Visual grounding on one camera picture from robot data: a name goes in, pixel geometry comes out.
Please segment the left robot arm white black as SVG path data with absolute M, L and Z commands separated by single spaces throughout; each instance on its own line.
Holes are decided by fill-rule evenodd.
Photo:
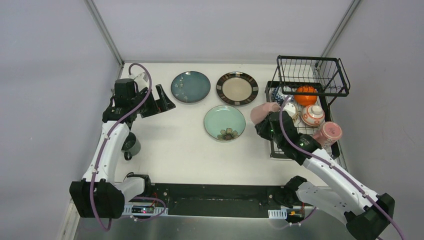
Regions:
M 118 219 L 126 203 L 134 198 L 147 202 L 153 189 L 147 175 L 133 175 L 115 183 L 116 167 L 120 157 L 131 159 L 140 151 L 140 143 L 131 132 L 132 123 L 142 118 L 174 109 L 161 84 L 155 86 L 158 99 L 154 99 L 148 87 L 136 90 L 129 85 L 115 84 L 115 94 L 102 115 L 99 142 L 94 157 L 79 181 L 73 181 L 69 193 L 82 218 Z M 130 147 L 129 141 L 136 141 Z

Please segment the teal flower plate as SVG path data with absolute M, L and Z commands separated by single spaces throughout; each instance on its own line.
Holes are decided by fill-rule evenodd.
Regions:
M 218 105 L 205 114 L 203 126 L 210 137 L 228 142 L 242 135 L 246 129 L 246 119 L 237 108 Z

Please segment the orange bowl white inside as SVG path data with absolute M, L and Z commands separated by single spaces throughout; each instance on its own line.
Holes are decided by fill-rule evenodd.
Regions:
M 303 85 L 296 89 L 296 93 L 317 93 L 318 91 L 310 86 L 310 85 Z M 314 105 L 317 102 L 317 96 L 316 95 L 304 95 L 304 94 L 295 94 L 294 100 L 301 106 L 309 106 Z

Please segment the orange floral pattern bowl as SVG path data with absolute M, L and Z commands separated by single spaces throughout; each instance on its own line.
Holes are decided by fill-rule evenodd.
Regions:
M 318 127 L 325 121 L 325 112 L 321 106 L 310 104 L 302 109 L 300 117 L 306 125 Z

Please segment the black wire dish rack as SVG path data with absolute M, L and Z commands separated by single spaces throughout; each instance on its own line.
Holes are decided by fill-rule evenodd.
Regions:
M 312 86 L 317 93 L 296 93 L 301 86 Z M 332 119 L 331 104 L 338 97 L 346 97 L 351 84 L 339 58 L 279 55 L 273 77 L 265 85 L 267 102 L 273 102 L 272 92 L 277 87 L 281 87 L 282 92 L 291 97 L 317 96 L 315 104 L 322 107 L 324 120 L 329 122 Z

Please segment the dark green mug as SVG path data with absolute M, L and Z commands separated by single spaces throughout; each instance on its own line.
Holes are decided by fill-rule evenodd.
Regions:
M 121 151 L 123 152 L 124 159 L 130 161 L 141 150 L 141 143 L 133 132 L 130 132 L 124 140 Z

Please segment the dark red cup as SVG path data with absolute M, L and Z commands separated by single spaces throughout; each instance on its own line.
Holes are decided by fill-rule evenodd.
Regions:
M 342 128 L 335 122 L 326 121 L 319 129 L 312 135 L 323 149 L 329 149 L 343 136 Z

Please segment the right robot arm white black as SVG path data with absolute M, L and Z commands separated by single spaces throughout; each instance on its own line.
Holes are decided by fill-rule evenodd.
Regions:
M 286 111 L 251 111 L 256 133 L 274 141 L 300 166 L 324 181 L 330 191 L 321 190 L 301 176 L 285 185 L 284 200 L 290 205 L 304 202 L 333 216 L 357 240 L 377 240 L 393 221 L 395 200 L 362 184 L 335 162 L 309 134 L 299 133 Z

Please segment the pink cup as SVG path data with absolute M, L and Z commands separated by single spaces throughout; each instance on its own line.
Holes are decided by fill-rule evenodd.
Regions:
M 266 102 L 250 111 L 250 119 L 254 125 L 261 123 L 269 113 L 279 112 L 281 106 L 277 102 Z

